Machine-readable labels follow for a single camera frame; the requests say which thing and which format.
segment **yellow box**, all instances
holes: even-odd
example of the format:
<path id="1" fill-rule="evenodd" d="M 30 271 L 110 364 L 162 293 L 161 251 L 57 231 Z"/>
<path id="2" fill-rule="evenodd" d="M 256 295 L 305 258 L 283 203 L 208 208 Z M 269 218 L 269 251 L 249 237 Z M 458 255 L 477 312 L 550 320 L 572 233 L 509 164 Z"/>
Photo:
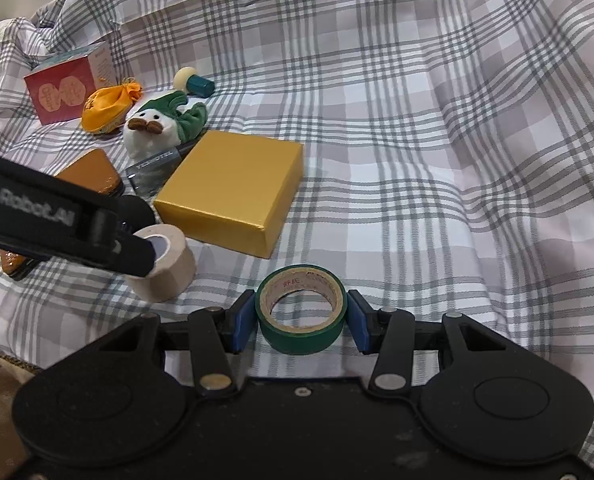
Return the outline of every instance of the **yellow box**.
<path id="1" fill-rule="evenodd" d="M 302 174 L 298 142 L 212 130 L 153 205 L 189 238 L 269 258 Z"/>

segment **tape roll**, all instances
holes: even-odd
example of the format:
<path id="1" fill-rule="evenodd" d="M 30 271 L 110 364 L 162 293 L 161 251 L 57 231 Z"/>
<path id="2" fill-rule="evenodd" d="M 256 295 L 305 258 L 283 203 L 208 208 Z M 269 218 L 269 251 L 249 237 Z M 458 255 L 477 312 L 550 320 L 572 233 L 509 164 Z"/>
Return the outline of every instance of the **tape roll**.
<path id="1" fill-rule="evenodd" d="M 297 290 L 321 294 L 333 308 L 328 318 L 314 326 L 291 327 L 271 317 L 281 298 Z M 261 331 L 275 350 L 291 355 L 314 354 L 328 348 L 344 325 L 346 291 L 337 277 L 316 266 L 284 267 L 269 275 L 255 294 L 255 310 Z"/>
<path id="2" fill-rule="evenodd" d="M 150 240 L 157 260 L 145 278 L 125 276 L 141 300 L 161 303 L 180 295 L 195 277 L 195 257 L 186 237 L 174 225 L 155 224 L 140 229 L 135 236 Z"/>

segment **stuffed toy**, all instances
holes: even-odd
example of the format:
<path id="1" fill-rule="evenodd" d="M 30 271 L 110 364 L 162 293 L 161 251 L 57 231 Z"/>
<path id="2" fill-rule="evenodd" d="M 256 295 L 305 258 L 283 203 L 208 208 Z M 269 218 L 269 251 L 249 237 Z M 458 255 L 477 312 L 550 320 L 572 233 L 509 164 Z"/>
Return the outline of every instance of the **stuffed toy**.
<path id="1" fill-rule="evenodd" d="M 135 79 L 121 85 L 100 88 L 84 104 L 82 128 L 93 135 L 109 134 L 124 122 L 126 114 L 142 97 L 142 86 Z"/>
<path id="2" fill-rule="evenodd" d="M 185 92 L 173 92 L 148 101 L 124 124 L 124 145 L 133 160 L 142 160 L 195 139 L 206 124 L 207 110 L 195 103 L 190 110 L 177 108 L 187 103 Z"/>

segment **orange wallet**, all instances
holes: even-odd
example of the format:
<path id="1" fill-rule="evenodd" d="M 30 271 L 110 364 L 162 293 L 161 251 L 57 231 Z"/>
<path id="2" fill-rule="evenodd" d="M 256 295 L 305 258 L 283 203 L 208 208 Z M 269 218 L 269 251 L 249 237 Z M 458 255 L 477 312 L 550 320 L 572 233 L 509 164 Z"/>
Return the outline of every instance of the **orange wallet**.
<path id="1" fill-rule="evenodd" d="M 81 156 L 55 176 L 102 194 L 114 196 L 124 192 L 122 178 L 108 160 L 104 150 L 100 148 Z M 2 271 L 16 281 L 22 280 L 39 263 L 39 260 L 2 249 L 0 249 L 0 260 Z"/>

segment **white plush toy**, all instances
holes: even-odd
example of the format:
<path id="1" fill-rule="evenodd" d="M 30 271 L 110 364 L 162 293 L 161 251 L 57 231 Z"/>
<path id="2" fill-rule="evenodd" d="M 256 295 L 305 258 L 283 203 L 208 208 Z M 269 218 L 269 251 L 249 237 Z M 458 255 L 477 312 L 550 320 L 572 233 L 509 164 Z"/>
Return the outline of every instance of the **white plush toy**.
<path id="1" fill-rule="evenodd" d="M 195 139 L 206 123 L 203 103 L 180 112 L 186 104 L 185 92 L 173 92 L 148 101 L 124 123 L 124 145 L 133 160 L 142 160 L 182 142 Z"/>

